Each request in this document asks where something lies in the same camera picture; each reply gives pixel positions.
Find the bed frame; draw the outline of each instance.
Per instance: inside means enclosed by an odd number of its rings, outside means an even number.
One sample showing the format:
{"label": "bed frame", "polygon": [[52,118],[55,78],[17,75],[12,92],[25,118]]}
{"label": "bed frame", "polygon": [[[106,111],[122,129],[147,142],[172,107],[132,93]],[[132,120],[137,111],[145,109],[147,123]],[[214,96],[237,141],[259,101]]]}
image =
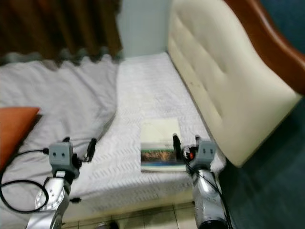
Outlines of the bed frame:
{"label": "bed frame", "polygon": [[174,0],[171,59],[224,155],[241,167],[305,94],[305,58],[257,0]]}

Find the tufted headboard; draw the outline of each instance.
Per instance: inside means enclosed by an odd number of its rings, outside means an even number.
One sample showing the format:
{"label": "tufted headboard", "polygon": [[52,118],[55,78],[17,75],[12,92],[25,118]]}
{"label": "tufted headboard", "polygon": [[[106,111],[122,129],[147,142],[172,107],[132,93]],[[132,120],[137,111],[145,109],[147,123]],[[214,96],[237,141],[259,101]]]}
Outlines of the tufted headboard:
{"label": "tufted headboard", "polygon": [[168,52],[235,166],[249,159],[301,99],[265,64],[224,0],[173,0]]}

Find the orange pillow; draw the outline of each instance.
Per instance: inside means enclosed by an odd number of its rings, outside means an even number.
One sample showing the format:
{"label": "orange pillow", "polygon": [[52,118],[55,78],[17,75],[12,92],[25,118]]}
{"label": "orange pillow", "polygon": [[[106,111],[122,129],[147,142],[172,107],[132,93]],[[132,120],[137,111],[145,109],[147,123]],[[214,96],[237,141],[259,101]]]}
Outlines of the orange pillow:
{"label": "orange pillow", "polygon": [[37,107],[0,108],[0,169],[30,131],[38,111]]}

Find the book cover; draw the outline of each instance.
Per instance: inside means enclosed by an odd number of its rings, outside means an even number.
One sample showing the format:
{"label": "book cover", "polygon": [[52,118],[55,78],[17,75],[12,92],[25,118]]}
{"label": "book cover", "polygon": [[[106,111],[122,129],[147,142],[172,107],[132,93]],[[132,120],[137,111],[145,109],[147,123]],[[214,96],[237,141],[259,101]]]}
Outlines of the book cover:
{"label": "book cover", "polygon": [[141,126],[141,170],[184,172],[185,164],[177,160],[173,134],[181,139],[178,119],[149,119]]}

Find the white bedsheet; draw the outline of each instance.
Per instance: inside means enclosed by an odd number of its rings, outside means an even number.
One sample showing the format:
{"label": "white bedsheet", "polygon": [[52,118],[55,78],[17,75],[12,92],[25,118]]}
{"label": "white bedsheet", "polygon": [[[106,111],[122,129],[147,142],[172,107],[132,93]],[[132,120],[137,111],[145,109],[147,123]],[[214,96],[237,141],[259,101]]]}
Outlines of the white bedsheet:
{"label": "white bedsheet", "polygon": [[117,113],[98,142],[91,164],[74,181],[65,219],[84,218],[111,208],[165,197],[192,185],[185,173],[141,173],[140,123],[177,117],[184,144],[209,138],[195,105],[166,53],[129,58],[120,64]]}
{"label": "white bedsheet", "polygon": [[[57,68],[51,61],[11,63],[0,67],[0,106],[37,106],[42,115],[20,147],[20,152],[48,147],[66,136],[73,141],[74,152],[82,156],[91,138],[100,138],[114,117],[117,104],[118,64],[105,55],[93,63],[84,58],[80,66],[64,62]],[[50,175],[48,157],[29,154],[14,161],[3,181],[32,179],[43,183]],[[33,209],[37,190],[33,186],[14,185],[3,189],[5,198],[15,207]],[[0,200],[0,228],[24,228],[27,215],[6,209]]]}

